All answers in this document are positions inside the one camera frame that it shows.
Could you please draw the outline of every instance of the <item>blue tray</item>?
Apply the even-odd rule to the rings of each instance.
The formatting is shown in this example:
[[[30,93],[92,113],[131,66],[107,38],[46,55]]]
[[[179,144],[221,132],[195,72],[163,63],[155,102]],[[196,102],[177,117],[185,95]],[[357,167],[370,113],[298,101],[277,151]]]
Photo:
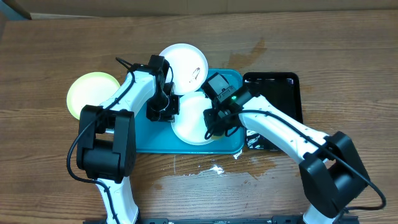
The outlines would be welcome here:
[[[207,78],[214,73],[224,75],[230,85],[242,86],[242,76],[231,69],[209,69]],[[202,146],[193,146],[181,141],[173,132],[170,123],[152,122],[146,118],[146,104],[136,116],[137,152],[171,154],[234,154],[244,146],[244,130],[239,130],[231,137],[223,137]]]

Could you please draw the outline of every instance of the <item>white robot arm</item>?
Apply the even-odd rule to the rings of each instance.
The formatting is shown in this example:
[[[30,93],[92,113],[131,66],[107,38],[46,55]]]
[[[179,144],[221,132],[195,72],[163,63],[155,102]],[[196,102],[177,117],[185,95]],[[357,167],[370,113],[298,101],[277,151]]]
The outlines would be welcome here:
[[[265,97],[254,97],[243,105],[243,110],[260,110],[269,111],[291,125],[295,126],[305,135],[313,138],[314,141],[323,145],[326,143],[326,133],[316,131],[308,128],[302,123],[292,119],[283,112],[272,106]],[[249,130],[253,130],[260,135],[266,137],[270,142],[282,149],[288,156],[290,156],[297,164],[304,160],[304,154],[314,153],[318,148],[308,141],[304,140],[299,134],[287,127],[279,120],[256,113],[242,113],[239,115],[242,125]],[[328,218],[320,213],[313,205],[304,213],[303,221],[307,224],[332,224],[335,218]]]
[[[127,94],[120,100],[118,104],[110,108],[114,111],[128,110],[134,112],[134,115],[137,115],[144,103],[155,94],[155,76],[150,75],[147,72],[139,72],[135,71],[135,83],[133,87],[127,92]],[[132,82],[132,75],[129,72],[127,74],[126,81],[120,87],[120,89],[108,100],[100,104],[106,108],[112,102],[115,101],[117,97],[124,92],[130,83]],[[113,134],[113,129],[107,129],[107,133]],[[111,192],[111,198],[113,200],[113,206],[116,211],[118,220],[123,224],[132,224],[135,223],[138,218],[138,206],[134,203],[131,192],[130,178],[123,177],[123,180],[120,184],[115,183],[114,180],[102,179],[98,178],[98,181],[106,184],[109,187],[109,191]],[[102,199],[105,204],[106,213],[108,217],[106,219],[107,224],[116,223],[116,220],[113,219],[111,213],[111,207],[109,204],[109,198],[104,188],[98,184],[96,184],[99,191],[101,192]]]

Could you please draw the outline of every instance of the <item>yellow-green plate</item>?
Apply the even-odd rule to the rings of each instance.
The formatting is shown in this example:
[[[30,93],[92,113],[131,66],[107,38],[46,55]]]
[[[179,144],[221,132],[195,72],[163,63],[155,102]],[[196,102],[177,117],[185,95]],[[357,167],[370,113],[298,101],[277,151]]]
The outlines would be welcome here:
[[[119,82],[110,74],[91,72],[78,78],[69,88],[67,106],[76,119],[85,105],[98,106],[120,88]]]

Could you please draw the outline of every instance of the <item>wooden table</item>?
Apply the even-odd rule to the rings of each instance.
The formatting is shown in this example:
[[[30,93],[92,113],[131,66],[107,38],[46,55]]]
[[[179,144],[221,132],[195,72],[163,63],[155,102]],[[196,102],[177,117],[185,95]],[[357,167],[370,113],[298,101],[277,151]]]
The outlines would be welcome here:
[[[92,71],[123,82],[115,56],[147,63],[181,42],[202,50],[211,68],[295,72],[305,124],[351,136],[387,196],[383,211],[354,214],[363,223],[396,222],[398,11],[7,22],[0,45],[0,222],[104,218],[97,188],[73,180],[65,167],[78,129],[66,108],[68,88]],[[224,172],[210,170],[214,165]],[[308,207],[298,166],[283,153],[140,154],[131,183],[143,217],[270,217]],[[352,205],[379,202],[366,189]]]

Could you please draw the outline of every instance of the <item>white plate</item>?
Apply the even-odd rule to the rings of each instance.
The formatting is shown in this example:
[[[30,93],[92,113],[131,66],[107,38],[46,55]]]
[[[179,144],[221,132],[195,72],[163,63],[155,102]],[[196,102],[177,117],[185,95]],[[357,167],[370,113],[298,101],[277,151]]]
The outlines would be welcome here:
[[[164,56],[173,68],[175,83],[174,93],[185,95],[197,91],[205,82],[208,64],[204,54],[189,44],[174,44],[164,49],[160,56]],[[172,72],[167,72],[166,82],[172,79]]]
[[[211,100],[201,91],[189,93],[180,98],[180,114],[175,116],[172,129],[182,141],[192,145],[211,143],[205,139],[207,131],[203,112],[211,108]]]

